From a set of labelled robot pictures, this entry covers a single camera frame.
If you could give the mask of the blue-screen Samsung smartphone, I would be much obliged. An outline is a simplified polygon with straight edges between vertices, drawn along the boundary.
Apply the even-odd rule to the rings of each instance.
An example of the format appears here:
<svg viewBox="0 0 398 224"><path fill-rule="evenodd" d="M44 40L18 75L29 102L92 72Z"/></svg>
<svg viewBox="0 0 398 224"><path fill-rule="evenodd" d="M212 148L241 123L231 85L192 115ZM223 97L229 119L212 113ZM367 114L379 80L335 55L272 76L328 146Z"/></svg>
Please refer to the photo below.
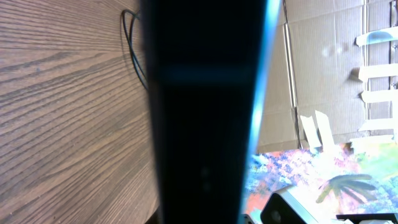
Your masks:
<svg viewBox="0 0 398 224"><path fill-rule="evenodd" d="M280 2L141 2L161 223L242 223Z"/></svg>

